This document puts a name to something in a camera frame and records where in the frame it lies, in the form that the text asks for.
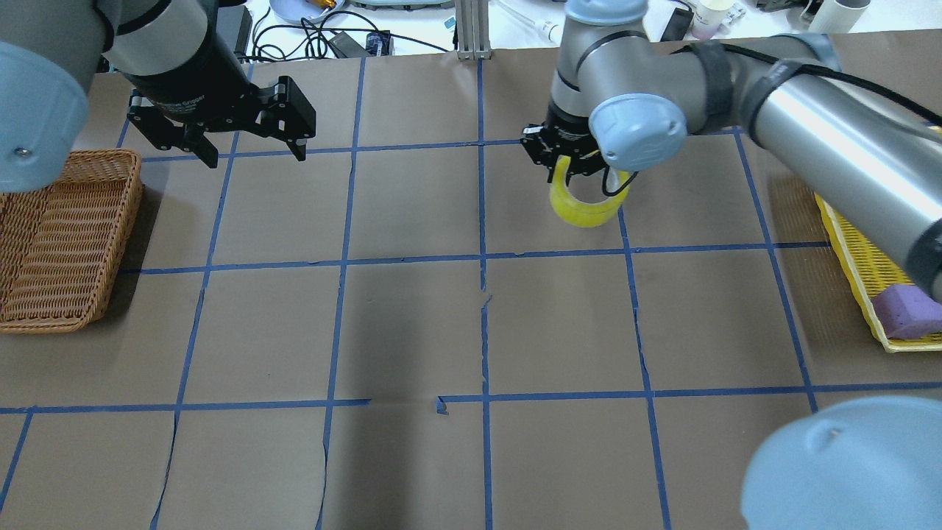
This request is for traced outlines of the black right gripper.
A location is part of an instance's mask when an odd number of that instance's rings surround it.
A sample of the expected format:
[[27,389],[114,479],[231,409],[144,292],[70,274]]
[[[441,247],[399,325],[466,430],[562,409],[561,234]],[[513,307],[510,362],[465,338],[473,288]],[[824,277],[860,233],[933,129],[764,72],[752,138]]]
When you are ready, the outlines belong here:
[[548,183],[553,182],[561,158],[568,158],[568,179],[574,175],[589,177],[606,167],[598,142],[589,131],[588,118],[562,110],[555,103],[548,105],[541,124],[523,127],[520,144],[534,164],[546,168]]

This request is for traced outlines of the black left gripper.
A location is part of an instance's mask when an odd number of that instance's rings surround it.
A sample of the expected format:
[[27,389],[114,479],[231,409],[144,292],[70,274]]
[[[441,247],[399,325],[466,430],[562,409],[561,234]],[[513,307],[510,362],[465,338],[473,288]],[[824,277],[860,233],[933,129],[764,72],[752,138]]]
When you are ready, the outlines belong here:
[[178,149],[218,168],[219,151],[205,133],[236,130],[278,138],[297,161],[307,158],[307,142],[316,135],[316,110],[289,75],[269,88],[250,83],[238,58],[209,29],[178,67],[162,73],[127,73],[141,101],[127,112],[152,147]]

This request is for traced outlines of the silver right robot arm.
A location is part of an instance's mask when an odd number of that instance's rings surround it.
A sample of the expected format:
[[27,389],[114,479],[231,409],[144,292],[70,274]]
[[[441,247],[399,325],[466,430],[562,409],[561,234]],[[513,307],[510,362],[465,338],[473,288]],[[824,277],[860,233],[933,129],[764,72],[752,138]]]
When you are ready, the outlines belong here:
[[707,40],[670,54],[645,1],[569,1],[544,123],[521,144],[565,174],[645,171],[737,125],[940,299],[938,112],[844,73],[827,36]]

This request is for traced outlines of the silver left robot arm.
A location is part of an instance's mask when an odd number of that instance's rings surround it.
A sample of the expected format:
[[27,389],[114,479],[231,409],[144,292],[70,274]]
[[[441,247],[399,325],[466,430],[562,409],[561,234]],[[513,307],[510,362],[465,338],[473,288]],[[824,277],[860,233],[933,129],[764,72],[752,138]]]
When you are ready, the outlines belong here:
[[285,142],[297,160],[316,111],[291,77],[248,80],[216,30],[226,1],[4,1],[1,4],[1,188],[37,191],[57,180],[88,120],[101,60],[134,88],[127,118],[160,150],[216,167],[208,133]]

